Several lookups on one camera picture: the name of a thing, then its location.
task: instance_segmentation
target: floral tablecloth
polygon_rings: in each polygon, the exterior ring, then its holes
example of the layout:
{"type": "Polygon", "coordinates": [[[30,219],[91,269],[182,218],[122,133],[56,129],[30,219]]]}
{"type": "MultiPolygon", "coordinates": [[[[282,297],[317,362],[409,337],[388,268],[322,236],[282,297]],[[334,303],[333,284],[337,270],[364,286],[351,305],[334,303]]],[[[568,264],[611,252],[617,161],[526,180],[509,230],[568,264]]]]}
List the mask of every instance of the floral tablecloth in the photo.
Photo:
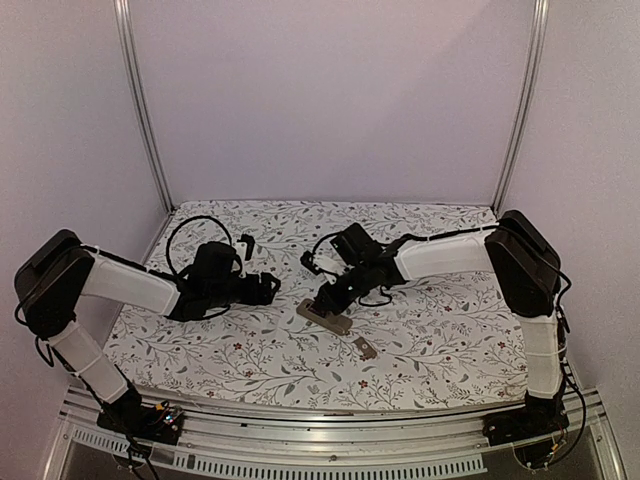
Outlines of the floral tablecloth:
{"type": "MultiPolygon", "coordinates": [[[[256,250],[245,268],[270,271],[282,280],[281,291],[270,306],[234,305],[222,317],[186,324],[125,306],[105,351],[135,383],[240,402],[342,410],[452,408],[524,395],[520,327],[487,272],[429,277],[392,289],[388,306],[352,306],[348,337],[295,313],[324,281],[299,263],[320,236],[360,222],[384,242],[405,232],[424,235],[490,223],[495,218],[488,208],[187,202],[148,265],[166,271],[169,233],[201,214],[217,217],[234,238],[254,236],[256,250]],[[352,343],[359,336],[378,351],[376,359],[361,356],[352,343]]],[[[212,222],[194,222],[175,238],[174,263],[186,265],[200,243],[222,238],[212,222]]],[[[327,242],[321,251],[337,258],[330,248],[327,242]]],[[[367,300],[376,302],[375,294],[367,300]]]]}

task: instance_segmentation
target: metal bar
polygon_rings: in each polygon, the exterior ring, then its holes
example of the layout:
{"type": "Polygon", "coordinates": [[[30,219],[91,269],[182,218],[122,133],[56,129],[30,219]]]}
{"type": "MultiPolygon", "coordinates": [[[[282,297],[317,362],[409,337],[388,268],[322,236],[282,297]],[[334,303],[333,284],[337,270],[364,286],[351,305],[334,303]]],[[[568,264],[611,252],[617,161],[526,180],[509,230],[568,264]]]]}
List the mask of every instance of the metal bar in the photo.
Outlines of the metal bar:
{"type": "Polygon", "coordinates": [[[167,213],[170,213],[175,210],[175,204],[171,198],[169,183],[162,162],[160,161],[158,146],[151,126],[151,118],[144,95],[142,77],[140,76],[138,57],[133,38],[129,1],[114,0],[114,4],[116,9],[116,22],[120,34],[120,44],[122,45],[122,56],[124,58],[129,87],[131,88],[131,96],[133,97],[136,116],[138,118],[140,134],[142,135],[142,143],[147,153],[147,159],[149,160],[149,166],[151,167],[151,173],[156,184],[156,189],[158,190],[158,195],[160,196],[160,201],[162,202],[162,207],[167,213]]]}
{"type": "Polygon", "coordinates": [[[522,91],[520,93],[520,103],[516,113],[516,120],[513,124],[507,154],[500,173],[500,180],[496,192],[493,196],[491,208],[496,216],[501,213],[504,201],[509,189],[509,183],[516,165],[518,152],[524,136],[531,100],[535,92],[536,79],[544,46],[544,35],[547,28],[547,17],[549,11],[548,0],[536,0],[533,25],[531,27],[531,40],[529,43],[529,53],[527,56],[527,68],[525,70],[522,91]]]}

